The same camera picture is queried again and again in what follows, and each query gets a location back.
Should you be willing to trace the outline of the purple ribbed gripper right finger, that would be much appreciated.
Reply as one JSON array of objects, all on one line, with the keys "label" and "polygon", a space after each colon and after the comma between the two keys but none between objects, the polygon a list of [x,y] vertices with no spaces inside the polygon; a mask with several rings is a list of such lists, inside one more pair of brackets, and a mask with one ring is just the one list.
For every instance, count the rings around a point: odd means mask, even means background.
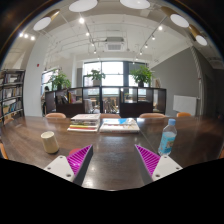
[{"label": "purple ribbed gripper right finger", "polygon": [[139,145],[135,146],[135,152],[145,185],[182,169],[178,163],[167,155],[159,156]]}]

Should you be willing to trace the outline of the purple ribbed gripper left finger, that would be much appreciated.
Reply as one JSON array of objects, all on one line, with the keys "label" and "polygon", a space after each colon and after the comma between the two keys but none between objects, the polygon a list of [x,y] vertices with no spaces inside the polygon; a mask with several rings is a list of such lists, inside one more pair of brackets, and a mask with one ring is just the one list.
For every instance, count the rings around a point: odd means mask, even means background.
[{"label": "purple ribbed gripper left finger", "polygon": [[69,156],[59,155],[44,170],[81,186],[93,156],[93,146],[88,145]]}]

